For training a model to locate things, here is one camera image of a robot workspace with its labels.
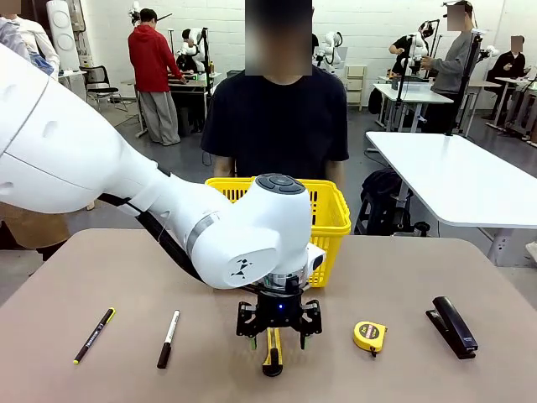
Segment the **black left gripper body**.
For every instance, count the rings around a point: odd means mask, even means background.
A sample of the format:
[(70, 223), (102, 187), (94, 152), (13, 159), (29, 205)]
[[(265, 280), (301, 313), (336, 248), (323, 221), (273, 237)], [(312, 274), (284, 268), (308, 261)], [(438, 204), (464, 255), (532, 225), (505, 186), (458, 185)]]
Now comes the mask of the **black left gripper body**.
[(254, 328), (291, 327), (301, 329), (303, 319), (302, 295), (283, 295), (261, 292), (257, 296), (254, 313)]

